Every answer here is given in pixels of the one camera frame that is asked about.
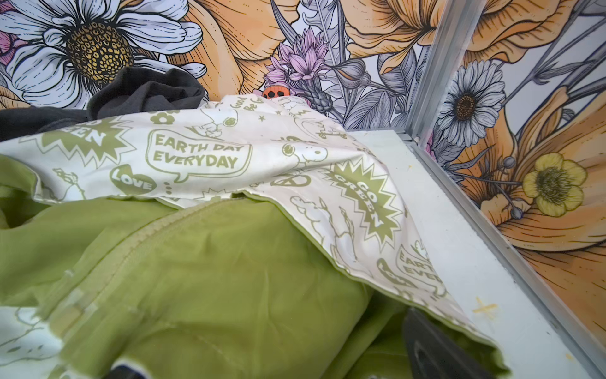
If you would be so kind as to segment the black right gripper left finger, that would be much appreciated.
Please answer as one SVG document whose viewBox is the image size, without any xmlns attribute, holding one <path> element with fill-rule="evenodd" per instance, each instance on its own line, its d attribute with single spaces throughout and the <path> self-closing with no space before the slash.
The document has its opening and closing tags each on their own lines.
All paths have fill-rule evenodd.
<svg viewBox="0 0 606 379">
<path fill-rule="evenodd" d="M 142 374 L 128 366 L 117 366 L 105 376 L 105 379 L 142 379 Z"/>
</svg>

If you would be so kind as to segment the dark grey cloth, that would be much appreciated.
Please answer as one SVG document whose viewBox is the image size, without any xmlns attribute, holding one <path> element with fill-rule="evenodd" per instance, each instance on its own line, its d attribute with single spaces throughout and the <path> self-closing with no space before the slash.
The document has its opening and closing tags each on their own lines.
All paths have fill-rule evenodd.
<svg viewBox="0 0 606 379">
<path fill-rule="evenodd" d="M 88 123 L 98 119 L 151 111 L 194 109 L 208 100 L 208 92 L 191 74 L 170 69 L 127 67 L 96 93 L 85 110 L 26 107 L 1 111 L 1 140 L 8 141 Z"/>
</svg>

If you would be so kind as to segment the green white printed cloth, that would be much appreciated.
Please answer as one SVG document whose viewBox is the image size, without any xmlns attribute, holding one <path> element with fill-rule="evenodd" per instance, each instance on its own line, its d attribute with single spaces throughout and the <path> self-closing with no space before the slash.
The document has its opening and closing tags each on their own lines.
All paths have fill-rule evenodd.
<svg viewBox="0 0 606 379">
<path fill-rule="evenodd" d="M 302 99 L 1 113 L 4 378 L 409 378 L 415 311 L 508 376 L 388 169 Z"/>
</svg>

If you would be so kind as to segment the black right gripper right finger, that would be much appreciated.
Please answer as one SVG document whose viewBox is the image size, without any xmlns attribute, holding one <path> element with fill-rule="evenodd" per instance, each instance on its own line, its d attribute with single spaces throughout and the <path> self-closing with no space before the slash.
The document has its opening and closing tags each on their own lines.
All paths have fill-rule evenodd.
<svg viewBox="0 0 606 379">
<path fill-rule="evenodd" d="M 419 310 L 407 312 L 402 339 L 414 379 L 494 378 Z"/>
</svg>

